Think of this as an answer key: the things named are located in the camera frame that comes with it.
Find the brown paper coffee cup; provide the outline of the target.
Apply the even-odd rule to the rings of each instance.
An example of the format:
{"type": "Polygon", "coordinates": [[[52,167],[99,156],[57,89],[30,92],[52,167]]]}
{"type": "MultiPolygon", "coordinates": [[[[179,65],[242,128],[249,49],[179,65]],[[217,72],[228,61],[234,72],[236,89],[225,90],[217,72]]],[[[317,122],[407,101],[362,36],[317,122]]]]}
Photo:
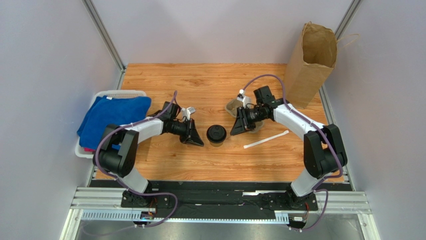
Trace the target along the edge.
{"type": "Polygon", "coordinates": [[[210,140],[209,143],[212,147],[218,148],[223,145],[224,140],[210,140]]]}

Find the black plastic cup lid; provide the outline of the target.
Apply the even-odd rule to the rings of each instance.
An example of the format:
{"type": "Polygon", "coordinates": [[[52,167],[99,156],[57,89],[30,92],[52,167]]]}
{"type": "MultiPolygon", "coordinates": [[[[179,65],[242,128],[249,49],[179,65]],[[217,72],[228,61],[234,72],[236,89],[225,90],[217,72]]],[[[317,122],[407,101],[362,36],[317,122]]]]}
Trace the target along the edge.
{"type": "Polygon", "coordinates": [[[209,141],[225,140],[227,131],[222,125],[214,124],[207,129],[206,136],[209,141]]]}

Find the grey pulp cup carrier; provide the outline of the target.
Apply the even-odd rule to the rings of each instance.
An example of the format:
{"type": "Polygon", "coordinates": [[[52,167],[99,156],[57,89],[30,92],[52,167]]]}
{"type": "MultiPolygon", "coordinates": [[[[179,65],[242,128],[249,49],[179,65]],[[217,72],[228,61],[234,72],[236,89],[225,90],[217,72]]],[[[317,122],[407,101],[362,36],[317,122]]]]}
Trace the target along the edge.
{"type": "MultiPolygon", "coordinates": [[[[230,102],[228,102],[225,106],[225,110],[233,117],[233,118],[237,118],[237,108],[242,107],[243,103],[237,99],[232,99],[230,102]]],[[[264,122],[260,121],[260,122],[256,122],[255,123],[255,128],[251,131],[249,131],[249,133],[251,134],[255,134],[257,132],[259,132],[261,130],[261,128],[264,126],[264,122]]]]}

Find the brown paper bag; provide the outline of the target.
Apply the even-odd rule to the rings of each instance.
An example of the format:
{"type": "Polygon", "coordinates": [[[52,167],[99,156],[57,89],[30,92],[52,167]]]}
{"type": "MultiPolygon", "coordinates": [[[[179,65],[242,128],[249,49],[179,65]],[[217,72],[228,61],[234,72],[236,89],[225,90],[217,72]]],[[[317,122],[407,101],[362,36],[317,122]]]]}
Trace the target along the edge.
{"type": "Polygon", "coordinates": [[[285,98],[294,107],[306,108],[335,69],[339,42],[330,28],[304,24],[283,79],[285,98]]]}

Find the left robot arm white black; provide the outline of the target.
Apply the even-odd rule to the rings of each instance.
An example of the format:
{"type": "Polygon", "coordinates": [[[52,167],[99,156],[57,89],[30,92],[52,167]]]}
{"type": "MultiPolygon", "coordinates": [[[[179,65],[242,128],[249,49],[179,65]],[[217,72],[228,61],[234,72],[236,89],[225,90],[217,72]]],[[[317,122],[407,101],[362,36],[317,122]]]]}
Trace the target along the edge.
{"type": "Polygon", "coordinates": [[[135,167],[140,143],[162,134],[179,137],[182,144],[202,147],[195,120],[194,107],[180,107],[166,101],[163,108],[145,119],[129,125],[109,124],[93,155],[93,164],[104,174],[115,178],[134,195],[152,196],[152,184],[135,167]]]}

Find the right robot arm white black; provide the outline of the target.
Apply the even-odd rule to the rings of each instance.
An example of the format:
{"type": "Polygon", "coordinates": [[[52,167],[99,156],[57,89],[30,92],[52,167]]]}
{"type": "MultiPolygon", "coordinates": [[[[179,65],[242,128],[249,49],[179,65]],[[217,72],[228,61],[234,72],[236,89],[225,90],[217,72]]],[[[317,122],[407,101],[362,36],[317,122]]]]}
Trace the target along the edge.
{"type": "Polygon", "coordinates": [[[239,91],[236,99],[242,106],[236,109],[230,134],[252,132],[258,122],[270,119],[287,127],[303,141],[304,170],[284,194],[287,204],[295,208],[333,173],[341,173],[348,163],[340,129],[335,124],[325,125],[308,118],[284,98],[275,98],[268,86],[256,89],[254,95],[256,104],[250,108],[251,101],[245,90],[239,91]]]}

